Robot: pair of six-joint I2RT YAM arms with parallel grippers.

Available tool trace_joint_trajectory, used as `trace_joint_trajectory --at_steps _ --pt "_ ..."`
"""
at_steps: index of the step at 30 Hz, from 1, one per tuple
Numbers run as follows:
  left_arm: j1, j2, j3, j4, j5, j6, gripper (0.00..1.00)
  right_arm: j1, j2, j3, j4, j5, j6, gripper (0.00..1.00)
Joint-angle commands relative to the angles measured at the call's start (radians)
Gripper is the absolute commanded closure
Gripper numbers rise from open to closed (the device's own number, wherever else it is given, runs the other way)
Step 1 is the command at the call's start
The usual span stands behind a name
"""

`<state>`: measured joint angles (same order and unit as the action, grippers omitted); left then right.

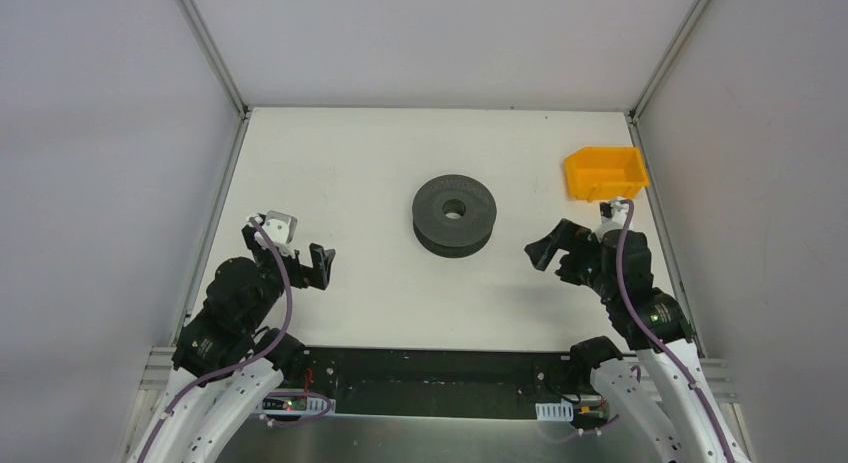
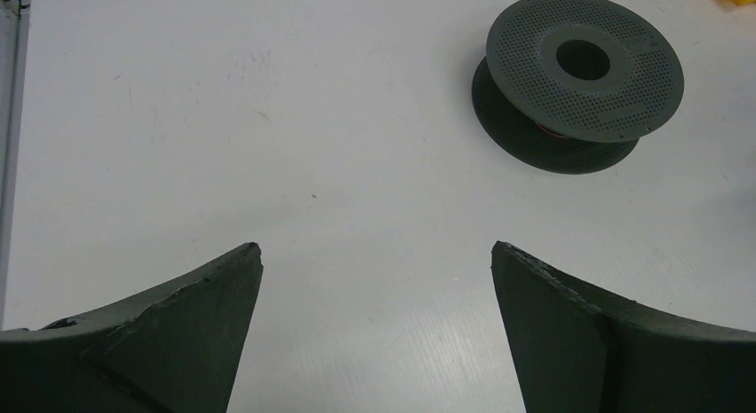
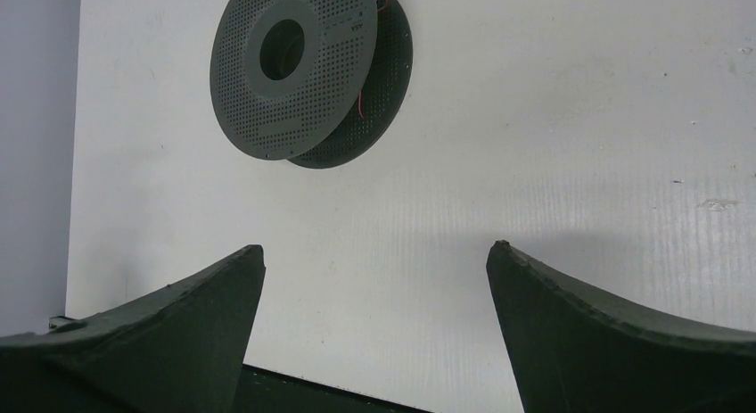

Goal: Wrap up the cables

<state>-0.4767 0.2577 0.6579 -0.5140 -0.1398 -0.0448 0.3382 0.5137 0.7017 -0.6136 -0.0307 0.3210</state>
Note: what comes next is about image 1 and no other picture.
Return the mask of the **black cable spool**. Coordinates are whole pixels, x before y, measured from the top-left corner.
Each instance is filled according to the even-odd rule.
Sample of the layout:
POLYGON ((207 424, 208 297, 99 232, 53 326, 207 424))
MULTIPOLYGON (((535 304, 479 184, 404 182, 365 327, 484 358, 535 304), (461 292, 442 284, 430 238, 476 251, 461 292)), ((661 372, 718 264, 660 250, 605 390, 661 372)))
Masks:
POLYGON ((460 174, 424 183, 411 204, 412 228, 430 253, 450 259, 479 252, 493 234, 497 204, 478 180, 460 174))

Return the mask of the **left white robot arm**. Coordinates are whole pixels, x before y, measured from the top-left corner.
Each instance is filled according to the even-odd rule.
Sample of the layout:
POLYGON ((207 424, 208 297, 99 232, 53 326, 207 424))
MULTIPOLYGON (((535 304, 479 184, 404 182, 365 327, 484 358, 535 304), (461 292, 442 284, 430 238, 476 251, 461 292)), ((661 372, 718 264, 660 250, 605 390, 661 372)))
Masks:
POLYGON ((268 211, 248 217, 248 257, 215 270, 201 310, 181 330, 164 394, 130 462, 214 462, 266 400, 282 402, 289 425, 320 420, 332 398, 310 391, 305 346, 288 328, 295 288, 324 290, 335 257, 311 244, 311 265, 292 248, 297 220, 268 211))

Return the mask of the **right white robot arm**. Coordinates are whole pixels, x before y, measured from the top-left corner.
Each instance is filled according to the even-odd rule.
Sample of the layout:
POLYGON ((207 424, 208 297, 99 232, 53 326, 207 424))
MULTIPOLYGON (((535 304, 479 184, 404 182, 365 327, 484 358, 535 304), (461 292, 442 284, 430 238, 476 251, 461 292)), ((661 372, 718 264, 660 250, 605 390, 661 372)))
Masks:
POLYGON ((565 283, 590 288, 613 329, 638 362, 627 365, 607 337, 571 348, 569 383, 597 391, 660 462, 746 462, 707 382, 689 321, 678 302, 653 284, 647 237, 625 226, 597 235, 561 220, 524 248, 544 271, 563 255, 555 273, 565 283))

